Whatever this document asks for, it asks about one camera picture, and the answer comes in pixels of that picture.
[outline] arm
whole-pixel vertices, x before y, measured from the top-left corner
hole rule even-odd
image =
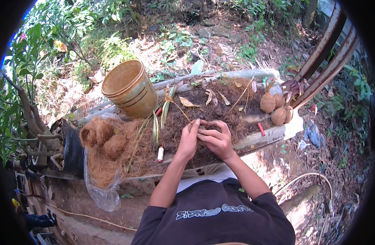
[[[163,178],[156,186],[149,200],[150,206],[168,208],[174,202],[176,190],[187,162],[197,150],[197,131],[200,120],[189,123],[182,130],[181,141],[173,161],[168,166]]]
[[[201,120],[201,124],[208,126],[215,125],[221,129],[221,133],[217,130],[199,129],[197,137],[229,166],[251,198],[271,192],[266,183],[232,149],[231,133],[225,122],[206,122]]]

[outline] jeans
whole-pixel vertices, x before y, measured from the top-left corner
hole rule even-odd
[[[26,229],[31,231],[35,227],[47,228],[54,226],[53,222],[45,214],[23,214],[24,221],[26,222]]]

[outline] yellow object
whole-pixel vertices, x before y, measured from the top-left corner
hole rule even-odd
[[[14,198],[12,198],[12,204],[13,204],[15,207],[20,206],[20,203],[19,203],[16,199],[14,199]]]

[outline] hand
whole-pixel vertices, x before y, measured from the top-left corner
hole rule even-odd
[[[200,119],[197,119],[184,127],[175,156],[185,159],[186,162],[194,157],[197,150],[197,132],[199,126]]]
[[[223,121],[204,121],[201,120],[202,125],[218,126],[221,133],[217,130],[199,129],[197,138],[202,140],[204,144],[221,160],[226,161],[235,154],[231,144],[231,132],[227,124]]]

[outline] clear plastic bag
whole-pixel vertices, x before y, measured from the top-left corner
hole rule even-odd
[[[114,117],[118,118],[113,114],[110,113],[105,113],[101,116],[102,118],[106,119],[109,117]],[[116,189],[118,188],[119,184],[122,182],[122,178],[120,177],[120,174],[118,172],[115,173],[114,175],[114,180],[113,182],[104,189],[101,189],[94,185],[94,183],[91,181],[91,178],[88,174],[88,167],[87,167],[87,154],[88,150],[87,148],[84,149],[84,159],[83,159],[83,164],[84,164],[84,181],[86,183],[87,191],[90,194],[92,200],[94,200],[95,204],[107,211],[107,212],[112,212],[115,209],[119,208],[119,195],[116,192]]]

